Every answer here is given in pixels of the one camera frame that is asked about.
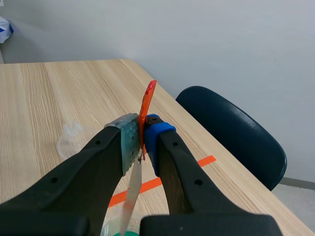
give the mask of transparent plastic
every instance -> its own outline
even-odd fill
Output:
[[[63,134],[57,141],[57,151],[61,161],[77,154],[84,146],[99,132],[99,130],[81,127],[77,122],[73,122],[71,127],[63,125]]]
[[[122,207],[111,207],[107,210],[108,220],[102,227],[100,236],[119,236],[121,226],[121,215]],[[137,212],[133,212],[132,217],[129,221],[125,236],[138,236],[140,232],[141,215]]]

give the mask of wooden table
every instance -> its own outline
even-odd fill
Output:
[[[121,115],[138,113],[151,79],[130,60],[0,65],[0,201],[21,193],[60,163],[56,142],[64,123],[101,129]],[[284,235],[314,235],[159,85],[149,112],[173,124],[197,160],[217,159],[203,170],[232,202],[272,215]],[[154,178],[148,159],[143,181]],[[126,177],[115,193],[124,190]],[[163,187],[140,194],[136,211],[168,213]]]

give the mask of orange tape strip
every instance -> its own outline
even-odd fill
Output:
[[[198,161],[199,166],[203,167],[205,165],[208,165],[212,162],[216,161],[216,159],[211,155],[207,156],[201,160]],[[150,189],[156,188],[158,186],[162,185],[161,179],[160,178],[155,178],[153,180],[150,180],[148,182],[142,183],[140,192],[139,193],[144,193],[146,191],[149,191]],[[108,207],[112,207],[114,205],[117,205],[119,203],[122,203],[126,200],[126,191],[118,193],[112,197],[112,199],[109,202]]]

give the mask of orange plastic piece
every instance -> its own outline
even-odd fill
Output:
[[[144,141],[143,141],[144,122],[145,122],[145,118],[148,114],[149,106],[150,106],[156,85],[157,85],[156,80],[152,80],[149,83],[147,90],[146,90],[146,92],[143,96],[143,99],[142,99],[141,110],[140,110],[140,114],[139,114],[139,118],[138,118],[139,139],[140,139],[140,147],[142,148],[143,160],[145,160],[145,154],[146,154],[146,148],[144,146]]]

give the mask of black chair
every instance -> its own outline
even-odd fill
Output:
[[[286,170],[286,156],[253,118],[204,87],[187,88],[176,101],[269,190],[276,187]]]

